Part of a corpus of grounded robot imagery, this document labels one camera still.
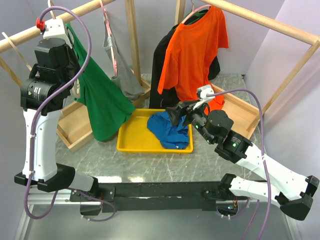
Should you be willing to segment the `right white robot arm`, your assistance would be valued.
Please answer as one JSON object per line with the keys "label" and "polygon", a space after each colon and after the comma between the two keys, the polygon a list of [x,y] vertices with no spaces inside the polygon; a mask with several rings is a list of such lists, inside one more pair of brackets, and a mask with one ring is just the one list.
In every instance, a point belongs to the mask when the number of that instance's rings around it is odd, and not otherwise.
{"label": "right white robot arm", "polygon": [[232,130],[234,124],[224,110],[205,113],[208,104],[197,108],[196,101],[179,102],[167,107],[173,126],[183,122],[192,125],[223,159],[244,167],[263,178],[263,182],[246,180],[231,173],[221,179],[215,190],[207,190],[204,197],[227,200],[232,197],[249,197],[261,202],[271,202],[287,216],[303,221],[313,204],[319,179],[313,175],[298,174],[266,154],[249,139]]}

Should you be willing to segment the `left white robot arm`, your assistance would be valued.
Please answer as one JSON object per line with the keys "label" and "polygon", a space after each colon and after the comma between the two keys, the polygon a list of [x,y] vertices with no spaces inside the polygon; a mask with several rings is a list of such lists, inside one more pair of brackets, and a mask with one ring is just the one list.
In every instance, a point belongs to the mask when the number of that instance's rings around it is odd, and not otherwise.
{"label": "left white robot arm", "polygon": [[28,180],[40,191],[54,192],[76,189],[88,201],[100,195],[98,179],[56,162],[56,131],[64,100],[70,95],[71,86],[55,96],[37,112],[40,105],[56,90],[63,87],[80,70],[72,48],[61,38],[41,40],[34,49],[37,59],[29,78],[20,88],[20,105],[26,126],[26,155],[22,172],[14,177],[20,185]]}

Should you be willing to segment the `green tank top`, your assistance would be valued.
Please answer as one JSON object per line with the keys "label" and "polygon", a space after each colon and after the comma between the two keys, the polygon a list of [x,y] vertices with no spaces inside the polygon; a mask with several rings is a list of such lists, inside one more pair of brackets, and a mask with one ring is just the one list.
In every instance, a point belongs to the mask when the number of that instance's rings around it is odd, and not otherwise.
{"label": "green tank top", "polygon": [[136,108],[93,58],[78,79],[80,97],[75,100],[87,107],[94,138],[107,141],[130,119]]}

